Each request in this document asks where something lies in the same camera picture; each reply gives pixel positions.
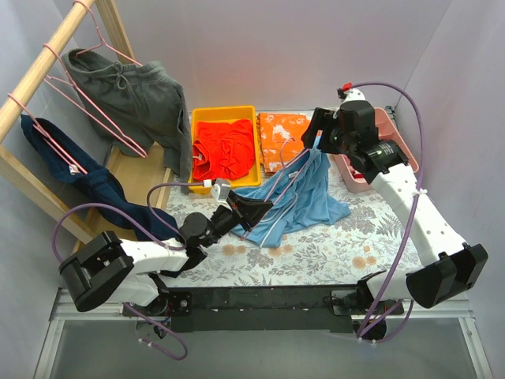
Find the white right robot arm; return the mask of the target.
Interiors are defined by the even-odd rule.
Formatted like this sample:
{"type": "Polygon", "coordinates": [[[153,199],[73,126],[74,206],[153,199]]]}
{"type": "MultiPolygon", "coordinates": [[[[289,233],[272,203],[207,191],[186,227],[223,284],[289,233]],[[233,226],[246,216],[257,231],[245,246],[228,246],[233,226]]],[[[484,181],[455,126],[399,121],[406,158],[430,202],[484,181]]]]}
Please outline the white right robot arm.
{"type": "Polygon", "coordinates": [[[488,260],[485,248],[471,246],[442,217],[419,186],[421,174],[392,136],[380,137],[376,110],[366,100],[342,103],[338,110],[316,108],[302,135],[306,148],[347,157],[352,168],[388,203],[415,246],[421,267],[392,267],[357,285],[357,304],[378,312],[386,300],[409,299],[424,308],[471,289],[488,260]]]}

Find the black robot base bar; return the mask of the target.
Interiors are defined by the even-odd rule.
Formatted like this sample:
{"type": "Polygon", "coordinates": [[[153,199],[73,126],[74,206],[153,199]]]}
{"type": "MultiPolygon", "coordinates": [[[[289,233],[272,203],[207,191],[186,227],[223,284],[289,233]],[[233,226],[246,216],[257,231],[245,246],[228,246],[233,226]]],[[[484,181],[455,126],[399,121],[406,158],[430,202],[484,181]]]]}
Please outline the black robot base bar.
{"type": "Polygon", "coordinates": [[[170,318],[175,332],[322,330],[352,333],[372,296],[363,285],[179,287],[164,291],[142,314],[170,318]]]}

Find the orange bleached denim shorts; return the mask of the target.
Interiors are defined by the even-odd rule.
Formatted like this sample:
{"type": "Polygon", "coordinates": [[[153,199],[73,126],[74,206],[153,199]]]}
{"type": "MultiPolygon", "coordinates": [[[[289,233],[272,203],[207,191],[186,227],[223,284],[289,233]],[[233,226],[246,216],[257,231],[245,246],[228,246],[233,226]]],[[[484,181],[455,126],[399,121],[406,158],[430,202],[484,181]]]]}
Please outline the orange bleached denim shorts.
{"type": "Polygon", "coordinates": [[[309,127],[306,114],[267,113],[257,116],[260,136],[260,161],[266,175],[272,175],[303,149],[302,134],[309,127]]]}

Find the light blue shorts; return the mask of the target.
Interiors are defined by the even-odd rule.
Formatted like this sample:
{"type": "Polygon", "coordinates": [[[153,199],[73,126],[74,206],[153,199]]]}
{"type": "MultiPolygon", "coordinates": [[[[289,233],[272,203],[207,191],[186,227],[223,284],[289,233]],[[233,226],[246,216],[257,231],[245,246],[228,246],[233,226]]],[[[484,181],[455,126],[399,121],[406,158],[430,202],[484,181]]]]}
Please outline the light blue shorts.
{"type": "MultiPolygon", "coordinates": [[[[276,248],[282,236],[317,224],[332,225],[350,215],[347,203],[334,199],[328,192],[330,162],[317,149],[308,151],[283,175],[269,201],[273,208],[247,232],[242,226],[231,233],[243,237],[260,248],[276,248]]],[[[241,187],[236,193],[263,200],[279,172],[262,186],[241,187]]]]}

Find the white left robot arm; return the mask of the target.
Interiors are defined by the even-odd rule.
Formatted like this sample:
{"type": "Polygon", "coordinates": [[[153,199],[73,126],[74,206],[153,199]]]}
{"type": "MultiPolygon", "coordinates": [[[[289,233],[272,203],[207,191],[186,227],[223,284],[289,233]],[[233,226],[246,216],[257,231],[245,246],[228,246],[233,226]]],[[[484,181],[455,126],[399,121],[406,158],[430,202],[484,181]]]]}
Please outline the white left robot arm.
{"type": "Polygon", "coordinates": [[[97,235],[76,253],[59,261],[58,271],[80,312],[108,301],[135,304],[152,316],[162,314],[168,297],[162,274],[177,274],[197,266],[204,248],[240,226],[251,231],[272,209],[271,201],[246,198],[230,191],[211,217],[189,214],[173,238],[162,240],[121,209],[100,203],[128,220],[147,240],[119,238],[113,231],[97,235]]]}

